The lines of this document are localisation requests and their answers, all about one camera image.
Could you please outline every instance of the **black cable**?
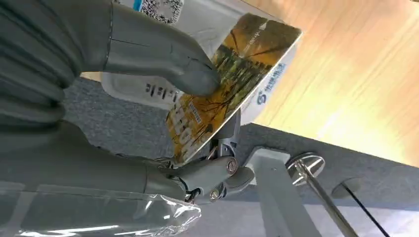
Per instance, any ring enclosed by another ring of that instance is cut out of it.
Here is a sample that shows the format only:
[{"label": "black cable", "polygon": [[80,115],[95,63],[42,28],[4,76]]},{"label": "black cable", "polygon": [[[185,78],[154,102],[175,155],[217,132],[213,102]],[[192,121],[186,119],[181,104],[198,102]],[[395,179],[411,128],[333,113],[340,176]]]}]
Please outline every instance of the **black cable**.
[{"label": "black cable", "polygon": [[372,222],[374,222],[374,224],[377,226],[377,228],[379,228],[379,230],[382,232],[382,234],[385,237],[390,237],[390,235],[388,235],[388,233],[384,230],[384,228],[378,223],[378,221],[374,218],[374,216],[371,215],[371,213],[364,207],[364,205],[361,203],[361,201],[359,201],[355,194],[348,188],[348,186],[344,183],[342,183],[342,186],[348,191],[348,193],[352,196],[352,198],[354,198],[354,200],[356,201],[356,203],[358,203],[358,205],[362,208],[362,210],[365,212],[365,214],[371,219]]}]

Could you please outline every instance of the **metal rod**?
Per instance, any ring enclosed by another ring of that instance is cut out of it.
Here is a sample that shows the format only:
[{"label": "metal rod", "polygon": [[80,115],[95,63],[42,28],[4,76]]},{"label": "metal rod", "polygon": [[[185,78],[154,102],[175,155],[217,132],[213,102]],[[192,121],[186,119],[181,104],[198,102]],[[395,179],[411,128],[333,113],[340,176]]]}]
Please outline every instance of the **metal rod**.
[{"label": "metal rod", "polygon": [[365,212],[365,214],[371,219],[372,222],[379,228],[379,230],[382,232],[382,234],[385,237],[390,237],[388,233],[385,231],[385,229],[378,223],[378,221],[374,218],[374,216],[371,215],[371,213],[365,208],[365,206],[361,203],[361,201],[358,200],[358,198],[355,196],[355,194],[348,188],[348,186],[345,183],[342,183],[342,186],[348,191],[348,193],[352,196],[352,198],[355,200],[356,203],[362,208],[362,210]]},{"label": "metal rod", "polygon": [[319,199],[323,202],[323,206],[325,207],[326,211],[329,213],[330,217],[336,223],[337,227],[342,231],[345,237],[358,237],[355,233],[354,229],[350,226],[347,222],[345,217],[339,211],[339,209],[335,206],[332,200],[329,198],[327,193],[323,190],[320,184],[317,182],[316,178],[314,178],[313,174],[307,169],[307,167],[301,162],[295,162],[295,167],[297,171],[304,177],[305,181],[307,182],[308,186],[317,194]]}]

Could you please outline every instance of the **card with autumn tree image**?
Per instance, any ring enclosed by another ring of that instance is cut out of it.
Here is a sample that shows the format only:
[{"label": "card with autumn tree image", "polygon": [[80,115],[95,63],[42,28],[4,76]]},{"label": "card with autumn tree image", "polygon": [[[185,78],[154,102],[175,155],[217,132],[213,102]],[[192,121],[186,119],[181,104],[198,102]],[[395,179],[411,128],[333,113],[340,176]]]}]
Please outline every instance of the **card with autumn tree image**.
[{"label": "card with autumn tree image", "polygon": [[240,18],[212,58],[221,77],[209,97],[184,94],[166,123],[174,143],[174,161],[188,162],[267,78],[301,36],[301,30],[252,14]]}]

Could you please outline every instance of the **gray robotic hand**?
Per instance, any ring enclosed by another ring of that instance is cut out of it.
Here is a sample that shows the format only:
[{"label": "gray robotic hand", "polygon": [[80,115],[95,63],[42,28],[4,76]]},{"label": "gray robotic hand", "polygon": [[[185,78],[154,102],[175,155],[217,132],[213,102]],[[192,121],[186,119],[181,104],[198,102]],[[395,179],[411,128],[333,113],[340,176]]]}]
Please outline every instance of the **gray robotic hand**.
[{"label": "gray robotic hand", "polygon": [[119,158],[62,120],[63,89],[85,71],[161,76],[186,93],[212,94],[216,69],[188,35],[111,0],[0,0],[0,25],[0,182],[192,201],[224,197],[252,178],[235,153],[176,170]]}]

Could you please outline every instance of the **transparent plastic film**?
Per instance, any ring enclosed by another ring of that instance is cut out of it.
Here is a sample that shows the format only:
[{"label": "transparent plastic film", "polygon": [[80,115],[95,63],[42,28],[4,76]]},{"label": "transparent plastic film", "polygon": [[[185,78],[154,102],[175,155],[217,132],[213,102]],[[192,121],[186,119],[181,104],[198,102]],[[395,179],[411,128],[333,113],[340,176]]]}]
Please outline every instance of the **transparent plastic film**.
[{"label": "transparent plastic film", "polygon": [[168,237],[201,209],[162,195],[0,183],[1,237]]}]

